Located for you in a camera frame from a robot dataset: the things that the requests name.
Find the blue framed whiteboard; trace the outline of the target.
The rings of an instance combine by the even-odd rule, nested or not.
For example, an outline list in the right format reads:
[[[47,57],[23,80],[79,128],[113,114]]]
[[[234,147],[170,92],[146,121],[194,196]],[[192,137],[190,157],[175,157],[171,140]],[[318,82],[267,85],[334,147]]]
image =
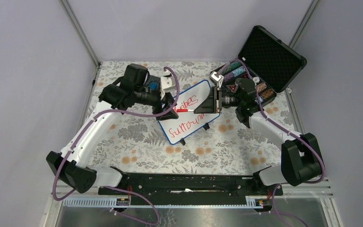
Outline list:
[[[170,144],[174,145],[182,139],[185,140],[188,136],[204,127],[206,123],[210,123],[220,116],[220,113],[195,114],[192,111],[207,98],[210,89],[209,81],[202,80],[182,91],[175,109],[189,109],[189,112],[178,113],[178,119],[158,122]]]

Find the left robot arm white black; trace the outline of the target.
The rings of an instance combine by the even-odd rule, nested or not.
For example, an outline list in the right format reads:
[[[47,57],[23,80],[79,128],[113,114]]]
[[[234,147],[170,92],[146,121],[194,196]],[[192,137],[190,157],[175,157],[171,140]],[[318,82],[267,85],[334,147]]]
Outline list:
[[[58,181],[71,191],[85,193],[93,187],[109,187],[116,194],[126,192],[128,182],[113,167],[89,167],[89,160],[102,137],[124,115],[157,120],[176,119],[174,111],[180,84],[176,73],[164,67],[165,75],[151,76],[142,65],[129,64],[124,75],[105,86],[98,102],[80,130],[60,152],[51,151],[46,161],[55,175],[52,195]]]

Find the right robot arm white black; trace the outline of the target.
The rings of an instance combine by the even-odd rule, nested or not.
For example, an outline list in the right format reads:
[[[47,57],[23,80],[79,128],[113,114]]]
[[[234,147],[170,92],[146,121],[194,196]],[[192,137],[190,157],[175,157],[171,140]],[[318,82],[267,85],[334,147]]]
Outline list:
[[[263,195],[275,184],[298,186],[322,181],[325,165],[316,137],[311,133],[290,131],[269,117],[262,108],[253,80],[240,78],[235,84],[236,90],[232,93],[223,93],[219,86],[212,87],[194,113],[216,114],[222,107],[235,107],[240,123],[265,136],[280,149],[280,164],[258,171],[258,178],[252,182],[254,192]]]

